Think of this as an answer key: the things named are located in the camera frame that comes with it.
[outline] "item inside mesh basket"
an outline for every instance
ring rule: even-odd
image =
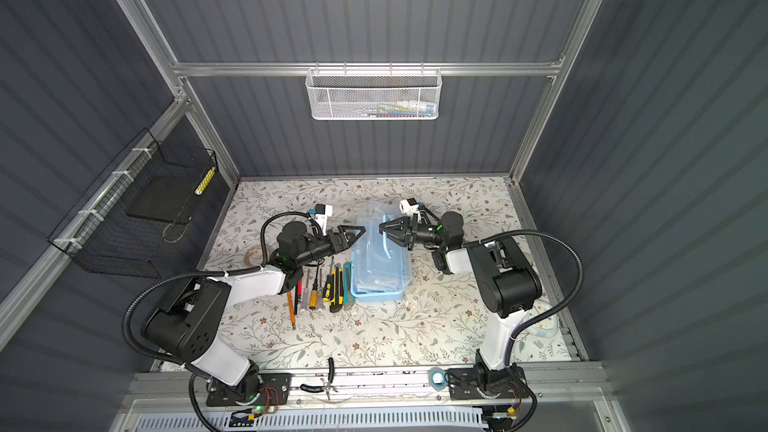
[[[197,183],[162,176],[153,177],[130,204],[126,215],[186,226],[202,196]]]

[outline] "blue tape roll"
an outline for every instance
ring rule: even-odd
[[[429,380],[429,385],[437,391],[443,390],[448,385],[448,382],[446,382],[446,371],[440,367],[429,369],[427,371],[427,379]]]

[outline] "floral tablecloth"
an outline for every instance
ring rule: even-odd
[[[308,210],[316,203],[333,205],[329,227],[354,224],[366,200],[397,205],[415,197],[440,216],[447,210],[463,215],[465,238],[473,240],[520,228],[504,180],[498,178],[418,178],[360,180],[286,180],[242,182],[226,214],[206,264],[207,270],[242,268],[260,262],[259,230],[278,212]],[[267,229],[275,242],[282,225]],[[521,249],[532,260],[524,238]],[[351,251],[336,256],[344,263]],[[323,277],[330,259],[322,266]],[[443,275],[428,251],[412,252],[413,279],[396,302],[362,304],[337,314],[302,311],[293,331],[285,295],[236,304],[224,312],[220,332],[235,348],[264,369],[322,368],[333,356],[339,367],[434,364],[474,361],[488,311],[471,275]],[[558,332],[552,338],[522,335],[514,347],[516,361],[571,360]],[[162,370],[176,370],[163,364]]]

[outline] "white and blue container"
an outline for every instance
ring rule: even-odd
[[[397,206],[375,200],[360,207],[357,224],[366,233],[352,247],[351,293],[356,301],[396,301],[405,293],[411,281],[411,254],[379,234],[379,224],[401,215]]]

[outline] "transparent lid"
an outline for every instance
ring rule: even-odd
[[[352,249],[356,292],[400,292],[411,281],[408,250],[379,234],[379,224],[401,215],[397,206],[375,200],[360,207],[357,223],[366,228],[366,233]]]

